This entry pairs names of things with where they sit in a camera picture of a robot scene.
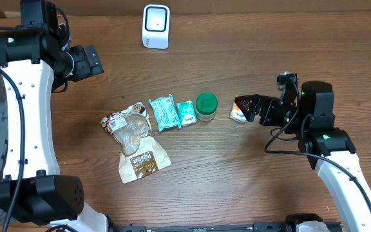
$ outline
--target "green lid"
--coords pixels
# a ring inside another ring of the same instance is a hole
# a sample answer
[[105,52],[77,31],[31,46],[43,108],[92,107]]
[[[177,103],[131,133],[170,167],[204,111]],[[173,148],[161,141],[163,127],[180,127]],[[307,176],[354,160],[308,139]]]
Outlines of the green lid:
[[204,115],[210,115],[217,110],[218,101],[212,93],[202,93],[197,97],[196,110]]

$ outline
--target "brown label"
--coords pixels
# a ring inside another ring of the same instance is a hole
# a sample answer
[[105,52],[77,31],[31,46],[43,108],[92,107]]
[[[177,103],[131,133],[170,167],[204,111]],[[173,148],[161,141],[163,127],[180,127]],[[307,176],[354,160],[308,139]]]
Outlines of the brown label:
[[136,157],[131,158],[130,161],[138,179],[158,171],[157,163],[155,162],[152,151],[147,151],[141,155],[137,155]]

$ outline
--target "wood grain surface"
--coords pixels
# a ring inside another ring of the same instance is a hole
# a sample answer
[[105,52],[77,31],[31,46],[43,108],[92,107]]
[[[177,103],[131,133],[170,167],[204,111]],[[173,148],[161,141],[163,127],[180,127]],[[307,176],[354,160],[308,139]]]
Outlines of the wood grain surface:
[[[0,19],[0,26],[17,23]],[[147,227],[251,224],[305,212],[340,220],[305,157],[266,155],[271,128],[229,119],[235,95],[279,96],[276,76],[286,70],[298,72],[299,86],[333,85],[336,126],[353,140],[371,187],[371,12],[173,15],[168,50],[145,49],[141,24],[141,16],[71,18],[73,44],[94,44],[104,73],[52,95],[61,174],[82,180],[98,212],[119,226]],[[195,101],[202,92],[218,97],[213,121],[158,132],[148,99],[171,93],[177,102]],[[123,184],[121,147],[100,120],[138,101],[172,165]],[[16,226],[11,231],[45,230]]]

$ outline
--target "snack bag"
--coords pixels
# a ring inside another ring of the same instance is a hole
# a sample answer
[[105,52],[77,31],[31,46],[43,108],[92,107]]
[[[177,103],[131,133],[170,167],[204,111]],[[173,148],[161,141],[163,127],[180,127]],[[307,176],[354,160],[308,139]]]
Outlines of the snack bag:
[[148,102],[154,110],[159,132],[174,126],[178,126],[178,129],[181,129],[180,119],[175,111],[174,100],[171,94],[168,97],[159,97],[154,101],[150,99]]
[[119,173],[123,183],[171,164],[167,152],[153,137],[149,115],[141,102],[104,117],[101,125],[122,145]]
[[245,121],[247,120],[245,119],[242,110],[237,106],[237,104],[234,101],[233,105],[231,106],[230,119],[240,123],[245,123]]
[[197,123],[197,116],[192,101],[177,103],[177,111],[180,116],[181,126],[188,126]]

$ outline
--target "small snack packet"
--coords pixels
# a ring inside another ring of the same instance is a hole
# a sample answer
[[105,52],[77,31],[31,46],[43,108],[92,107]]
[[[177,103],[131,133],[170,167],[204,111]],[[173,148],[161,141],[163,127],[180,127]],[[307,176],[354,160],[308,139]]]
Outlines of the small snack packet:
[[197,116],[192,101],[177,103],[177,111],[180,116],[181,126],[188,126],[197,123]]
[[245,121],[247,120],[245,119],[242,110],[237,106],[237,104],[234,101],[233,105],[231,106],[230,119],[240,123],[245,123]]
[[153,137],[149,115],[141,102],[104,117],[101,125],[122,145],[119,173],[123,183],[171,164],[167,152]]
[[173,126],[178,126],[178,129],[181,129],[180,119],[175,111],[174,100],[171,94],[168,97],[159,97],[154,101],[150,99],[148,102],[154,110],[159,132]]

